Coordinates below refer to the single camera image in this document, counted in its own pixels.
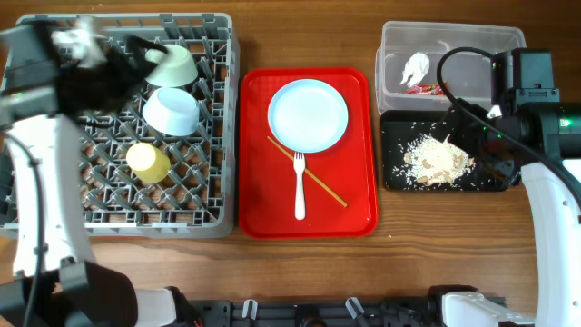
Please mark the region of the green bowl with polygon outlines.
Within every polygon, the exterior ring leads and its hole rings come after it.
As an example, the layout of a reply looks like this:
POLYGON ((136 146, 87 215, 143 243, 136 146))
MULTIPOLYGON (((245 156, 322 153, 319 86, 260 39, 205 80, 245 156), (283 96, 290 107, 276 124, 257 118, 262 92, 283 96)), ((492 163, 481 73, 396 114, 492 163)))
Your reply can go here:
POLYGON ((198 77, 198 71, 189 50, 180 45, 166 45, 164 48, 167 54, 156 49, 146 52, 145 59, 157 66, 145 80, 160 87, 191 84, 198 77))

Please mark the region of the rice food scraps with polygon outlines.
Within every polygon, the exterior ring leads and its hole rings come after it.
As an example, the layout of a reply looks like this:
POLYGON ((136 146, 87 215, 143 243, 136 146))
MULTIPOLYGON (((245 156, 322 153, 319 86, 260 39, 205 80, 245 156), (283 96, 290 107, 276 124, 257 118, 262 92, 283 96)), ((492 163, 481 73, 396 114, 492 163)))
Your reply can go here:
POLYGON ((420 134, 400 147, 400 159, 403 163, 391 171, 402 177, 408 188, 453 185, 476 167, 475 159, 450 143, 448 136, 440 142, 431 135, 420 134))

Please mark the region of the light blue saucer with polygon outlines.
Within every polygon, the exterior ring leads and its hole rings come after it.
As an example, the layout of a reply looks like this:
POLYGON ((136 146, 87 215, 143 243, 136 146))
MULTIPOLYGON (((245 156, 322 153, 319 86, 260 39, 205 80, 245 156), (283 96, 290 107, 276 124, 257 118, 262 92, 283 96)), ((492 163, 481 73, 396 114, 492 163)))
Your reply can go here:
POLYGON ((197 100, 178 88, 155 90, 143 107, 145 122, 158 132, 188 136, 197 130, 200 109, 197 100))

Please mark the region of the red snack wrapper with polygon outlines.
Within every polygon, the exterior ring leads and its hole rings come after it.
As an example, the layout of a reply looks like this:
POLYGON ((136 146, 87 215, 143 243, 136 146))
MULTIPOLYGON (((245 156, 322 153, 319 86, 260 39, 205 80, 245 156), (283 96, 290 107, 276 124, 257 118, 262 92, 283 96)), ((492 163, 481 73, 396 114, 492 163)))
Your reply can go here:
POLYGON ((404 94, 444 96, 442 87, 438 83, 416 84, 409 87, 404 94))

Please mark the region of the yellow plastic cup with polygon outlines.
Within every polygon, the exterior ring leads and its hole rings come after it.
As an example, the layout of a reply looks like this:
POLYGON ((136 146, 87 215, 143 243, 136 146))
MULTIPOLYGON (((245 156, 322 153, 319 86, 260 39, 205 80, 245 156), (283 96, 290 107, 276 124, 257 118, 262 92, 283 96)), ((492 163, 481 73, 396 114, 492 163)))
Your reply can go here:
POLYGON ((171 168, 169 157, 157 147, 147 143, 133 144, 127 151, 126 161, 144 183, 162 181, 171 168))

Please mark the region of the white napkin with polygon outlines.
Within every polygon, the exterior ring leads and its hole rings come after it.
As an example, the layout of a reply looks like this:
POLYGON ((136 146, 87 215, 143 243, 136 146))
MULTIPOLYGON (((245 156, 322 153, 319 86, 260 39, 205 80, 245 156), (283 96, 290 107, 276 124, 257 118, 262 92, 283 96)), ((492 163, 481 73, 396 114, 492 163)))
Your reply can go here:
POLYGON ((426 54, 416 52, 405 63, 400 84, 411 88, 419 84, 428 74, 430 61, 426 54))

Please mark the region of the wooden chopstick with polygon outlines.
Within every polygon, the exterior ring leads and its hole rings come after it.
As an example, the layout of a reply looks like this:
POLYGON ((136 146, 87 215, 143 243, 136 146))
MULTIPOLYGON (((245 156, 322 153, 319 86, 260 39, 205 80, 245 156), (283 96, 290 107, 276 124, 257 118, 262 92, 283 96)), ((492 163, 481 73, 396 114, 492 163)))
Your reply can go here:
POLYGON ((267 139, 275 145, 282 153, 284 153, 288 158, 290 158, 295 164, 298 164, 300 167, 300 171, 302 173, 307 174, 315 183, 317 183, 320 187, 322 187, 329 195, 331 195, 337 202, 339 202, 344 208, 348 206, 348 204, 334 191, 332 191, 328 185, 326 185, 321 179, 319 179, 314 173, 312 173, 306 167, 306 160, 303 154, 291 154, 287 151, 281 144, 275 141, 272 137, 268 136, 267 139))

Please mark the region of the white plastic fork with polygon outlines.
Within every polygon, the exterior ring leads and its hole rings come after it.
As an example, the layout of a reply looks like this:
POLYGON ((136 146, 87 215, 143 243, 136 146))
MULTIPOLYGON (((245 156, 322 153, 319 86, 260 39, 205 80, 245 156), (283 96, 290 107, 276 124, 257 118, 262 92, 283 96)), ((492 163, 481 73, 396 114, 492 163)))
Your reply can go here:
POLYGON ((299 221, 304 220, 306 216, 305 199, 303 189, 303 174, 305 172, 306 163, 303 153, 295 152, 293 159, 293 169, 296 174, 296 193, 294 204, 294 215, 299 221))

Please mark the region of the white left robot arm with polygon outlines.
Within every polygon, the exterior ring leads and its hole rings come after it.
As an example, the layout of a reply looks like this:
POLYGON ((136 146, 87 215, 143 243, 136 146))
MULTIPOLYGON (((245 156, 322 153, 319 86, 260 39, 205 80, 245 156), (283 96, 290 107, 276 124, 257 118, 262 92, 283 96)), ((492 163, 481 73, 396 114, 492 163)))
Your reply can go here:
POLYGON ((143 55, 150 42, 129 36, 126 56, 103 50, 102 39, 89 15, 67 30, 33 21, 1 33, 10 61, 1 130, 19 221, 1 314, 15 326, 174 326, 195 315, 174 288, 137 290, 95 260, 79 188, 78 115, 121 109, 154 69, 143 55))

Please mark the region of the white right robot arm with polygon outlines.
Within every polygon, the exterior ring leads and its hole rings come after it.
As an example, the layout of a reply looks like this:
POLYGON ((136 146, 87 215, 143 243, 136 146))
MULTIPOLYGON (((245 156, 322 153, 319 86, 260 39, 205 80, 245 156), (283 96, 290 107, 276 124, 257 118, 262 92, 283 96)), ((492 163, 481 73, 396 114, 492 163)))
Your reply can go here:
POLYGON ((580 323, 580 105, 537 102, 500 117, 462 99, 434 132, 497 172, 511 160, 533 216, 538 296, 535 318, 520 318, 480 295, 451 292, 441 311, 447 326, 577 326, 580 323))

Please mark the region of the grey dishwasher rack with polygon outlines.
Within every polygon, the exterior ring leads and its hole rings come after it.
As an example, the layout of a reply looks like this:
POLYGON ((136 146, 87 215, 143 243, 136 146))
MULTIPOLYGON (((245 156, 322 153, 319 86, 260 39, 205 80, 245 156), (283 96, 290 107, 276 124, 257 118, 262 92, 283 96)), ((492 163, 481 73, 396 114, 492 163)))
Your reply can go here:
MULTIPOLYGON (((80 15, 26 15, 17 25, 52 21, 67 30, 80 15)), ((161 88, 143 85, 118 112, 96 110, 78 115, 78 172, 87 235, 150 238, 221 238, 233 227, 235 127, 239 43, 224 13, 90 15, 105 33, 103 50, 131 56, 126 37, 158 45, 180 45, 192 55, 198 77, 177 87, 200 109, 197 130, 188 136, 158 132, 143 118, 143 107, 161 88), (171 162, 158 183, 144 183, 126 154, 133 144, 160 149, 171 162)), ((18 238, 19 221, 2 223, 5 235, 18 238)))

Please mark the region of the black plastic tray bin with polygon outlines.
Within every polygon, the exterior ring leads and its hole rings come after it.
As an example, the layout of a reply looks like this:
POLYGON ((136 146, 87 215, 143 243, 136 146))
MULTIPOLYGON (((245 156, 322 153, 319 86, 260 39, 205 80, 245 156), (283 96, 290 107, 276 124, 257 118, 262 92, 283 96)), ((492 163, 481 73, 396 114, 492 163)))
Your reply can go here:
POLYGON ((411 176, 412 167, 405 163, 404 154, 431 136, 443 112, 387 111, 380 117, 383 185, 398 191, 480 191, 503 192, 521 182, 520 173, 512 161, 504 162, 508 177, 499 177, 487 171, 482 163, 475 163, 453 183, 433 183, 427 186, 411 176))

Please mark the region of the clear plastic bin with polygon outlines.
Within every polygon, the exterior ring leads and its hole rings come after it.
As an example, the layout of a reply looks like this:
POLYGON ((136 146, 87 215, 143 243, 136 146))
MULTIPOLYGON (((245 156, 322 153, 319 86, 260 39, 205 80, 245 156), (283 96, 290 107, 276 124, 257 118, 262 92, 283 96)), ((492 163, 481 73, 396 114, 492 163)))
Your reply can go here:
MULTIPOLYGON (((442 55, 458 47, 474 47, 493 55, 527 45, 516 27, 388 21, 382 27, 376 52, 375 94, 380 113, 389 110, 446 111, 450 101, 443 95, 409 94, 401 82, 405 63, 416 53, 429 59, 424 84, 434 84, 442 55)), ((490 61, 472 53, 451 56, 442 69, 449 91, 456 97, 492 108, 490 61)))

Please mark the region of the red plastic tray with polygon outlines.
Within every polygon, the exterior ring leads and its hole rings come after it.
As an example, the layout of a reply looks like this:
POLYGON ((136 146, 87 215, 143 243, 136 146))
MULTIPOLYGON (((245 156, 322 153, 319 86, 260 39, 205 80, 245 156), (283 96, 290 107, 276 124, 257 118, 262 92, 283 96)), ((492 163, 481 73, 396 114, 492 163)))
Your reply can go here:
MULTIPOLYGON (((379 219, 378 186, 366 77, 352 67, 263 68, 241 82, 238 218, 257 239, 361 237, 379 219), (337 193, 344 208, 303 174, 306 216, 294 215, 296 174, 293 161, 273 145, 267 121, 271 98, 285 84, 315 79, 333 86, 347 103, 349 122, 331 148, 304 154, 306 167, 337 193)), ((282 145, 291 154, 295 152, 282 145)))

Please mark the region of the light blue plate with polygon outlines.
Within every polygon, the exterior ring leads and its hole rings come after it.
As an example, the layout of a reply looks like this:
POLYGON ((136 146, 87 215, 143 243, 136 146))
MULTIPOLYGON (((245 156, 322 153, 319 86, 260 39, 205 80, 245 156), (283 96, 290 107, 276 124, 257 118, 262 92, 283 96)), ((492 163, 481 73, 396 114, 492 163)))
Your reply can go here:
POLYGON ((314 154, 341 139, 349 111, 342 95, 330 84, 300 79, 285 84, 271 98, 267 121, 282 145, 294 152, 314 154))

